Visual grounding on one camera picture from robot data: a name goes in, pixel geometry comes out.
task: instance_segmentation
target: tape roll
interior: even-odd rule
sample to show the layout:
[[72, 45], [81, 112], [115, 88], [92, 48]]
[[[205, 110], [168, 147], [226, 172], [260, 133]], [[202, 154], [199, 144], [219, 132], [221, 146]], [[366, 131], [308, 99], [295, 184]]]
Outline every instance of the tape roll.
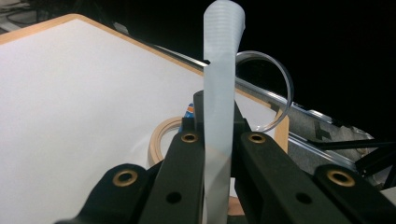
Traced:
[[174, 117], [166, 119], [164, 122], [157, 126], [157, 128], [152, 133], [148, 144], [149, 166], [153, 166], [163, 160], [163, 154], [161, 153], [161, 139], [166, 133], [177, 127], [180, 127], [180, 125], [181, 117]]

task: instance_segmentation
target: black background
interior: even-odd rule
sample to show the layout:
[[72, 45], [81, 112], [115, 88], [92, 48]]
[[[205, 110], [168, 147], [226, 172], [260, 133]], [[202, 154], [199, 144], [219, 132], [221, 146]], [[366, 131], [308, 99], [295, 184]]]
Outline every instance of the black background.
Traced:
[[[203, 15], [212, 2], [98, 1], [132, 37], [200, 61]], [[375, 138], [396, 139], [396, 2], [235, 2], [246, 13], [239, 51], [281, 61], [293, 79], [295, 103]]]

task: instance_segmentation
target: screw hole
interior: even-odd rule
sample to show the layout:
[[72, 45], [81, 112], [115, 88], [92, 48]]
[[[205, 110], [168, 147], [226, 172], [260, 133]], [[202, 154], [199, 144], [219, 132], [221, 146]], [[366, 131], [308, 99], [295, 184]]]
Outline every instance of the screw hole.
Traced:
[[132, 179], [132, 174], [121, 174], [120, 176], [119, 176], [119, 181], [120, 182], [126, 182], [126, 181], [129, 181], [129, 180], [131, 180]]
[[172, 192], [166, 196], [166, 201], [169, 203], [179, 203], [181, 201], [181, 194], [179, 192]]
[[259, 135], [257, 133], [251, 134], [249, 137], [250, 141], [254, 143], [263, 143], [265, 142], [265, 137], [262, 135]]
[[137, 179], [137, 172], [133, 170], [122, 170], [113, 177], [113, 184], [117, 187], [127, 187], [132, 185]]
[[330, 170], [327, 177], [334, 183], [343, 187], [355, 186], [355, 180], [349, 174], [343, 171]]
[[181, 137], [181, 140], [186, 143], [193, 143], [198, 140], [198, 136], [193, 133], [186, 133]]
[[307, 194], [305, 193], [297, 193], [296, 194], [296, 199], [300, 202], [300, 203], [305, 203], [305, 204], [311, 204], [312, 203], [312, 199], [311, 197], [309, 197]]

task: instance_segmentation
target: white plastic tube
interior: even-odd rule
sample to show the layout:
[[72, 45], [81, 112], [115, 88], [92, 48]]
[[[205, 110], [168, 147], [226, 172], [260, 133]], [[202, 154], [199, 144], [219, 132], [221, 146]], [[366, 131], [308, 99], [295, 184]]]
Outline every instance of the white plastic tube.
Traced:
[[208, 224], [227, 222], [233, 148], [235, 56], [245, 12], [218, 0], [204, 14], [205, 201]]

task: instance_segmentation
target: brass grommet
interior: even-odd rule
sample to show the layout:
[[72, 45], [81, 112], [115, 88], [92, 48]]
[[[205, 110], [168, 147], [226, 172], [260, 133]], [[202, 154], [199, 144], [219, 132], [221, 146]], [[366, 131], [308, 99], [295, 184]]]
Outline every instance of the brass grommet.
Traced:
[[113, 184], [117, 187], [132, 185], [137, 179], [137, 172], [133, 170], [118, 171], [113, 177]]
[[198, 135], [195, 133], [186, 133], [181, 136], [181, 140], [185, 143], [193, 143], [198, 141]]
[[265, 142], [265, 137], [259, 133], [252, 133], [249, 137], [248, 140], [254, 143], [264, 143]]
[[355, 186], [355, 180], [352, 178], [352, 176], [350, 176], [349, 174], [347, 174], [343, 171], [330, 170], [327, 172], [327, 177], [329, 177], [329, 179], [333, 183], [335, 183], [339, 186], [343, 186], [343, 187]]

